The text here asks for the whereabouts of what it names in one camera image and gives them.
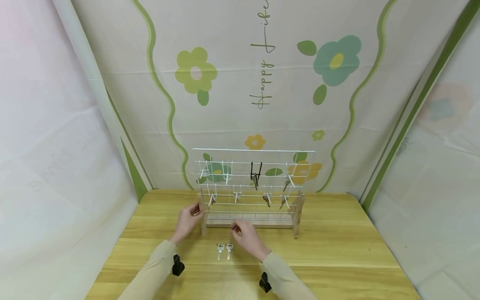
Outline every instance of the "wooden table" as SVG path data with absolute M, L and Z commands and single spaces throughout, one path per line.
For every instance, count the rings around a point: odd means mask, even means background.
M 173 232 L 178 211 L 197 201 L 195 191 L 147 193 L 105 262 L 86 299 L 116 300 L 150 253 Z M 300 236 L 291 229 L 258 229 L 318 299 L 420 299 L 357 200 L 348 194 L 307 194 Z M 178 247 L 185 263 L 170 275 L 156 299 L 277 299 L 258 286 L 259 263 L 236 246 L 216 260 L 217 243 L 231 241 L 226 228 L 200 227 Z

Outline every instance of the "left hand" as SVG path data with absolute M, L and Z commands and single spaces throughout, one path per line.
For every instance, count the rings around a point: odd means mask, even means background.
M 195 224 L 202 219 L 205 211 L 200 212 L 198 203 L 194 203 L 180 210 L 177 221 L 177 228 L 169 239 L 172 243 L 178 246 L 180 242 L 190 233 Z

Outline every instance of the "flower center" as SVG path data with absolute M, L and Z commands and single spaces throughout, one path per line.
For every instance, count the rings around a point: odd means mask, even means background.
M 190 76 L 194 80 L 200 80 L 202 78 L 202 70 L 199 67 L 192 67 L 190 69 Z
M 333 56 L 332 60 L 330 61 L 330 68 L 332 70 L 338 69 L 343 63 L 343 54 L 338 53 L 335 56 Z

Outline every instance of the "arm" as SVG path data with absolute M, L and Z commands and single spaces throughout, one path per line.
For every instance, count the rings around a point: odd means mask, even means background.
M 204 216 L 198 203 L 179 212 L 177 228 L 169 240 L 155 248 L 148 262 L 120 295 L 119 300 L 151 300 L 161 287 L 173 266 L 173 255 L 177 245 L 190 233 L 195 224 Z
M 288 264 L 263 244 L 252 223 L 236 220 L 231 230 L 237 243 L 263 263 L 272 291 L 281 300 L 317 300 Z
M 275 253 L 270 253 L 263 261 L 262 270 L 268 275 L 272 291 L 282 300 L 317 300 L 317 297 L 293 273 L 292 269 Z

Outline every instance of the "white backdrop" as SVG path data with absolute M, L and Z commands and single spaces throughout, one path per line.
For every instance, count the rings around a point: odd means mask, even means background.
M 307 190 L 361 193 L 467 0 L 72 3 L 145 184 L 193 188 L 195 147 L 314 150 Z
M 0 299 L 83 299 L 135 194 L 51 0 L 0 0 Z
M 425 300 L 480 299 L 479 51 L 477 14 L 369 210 Z

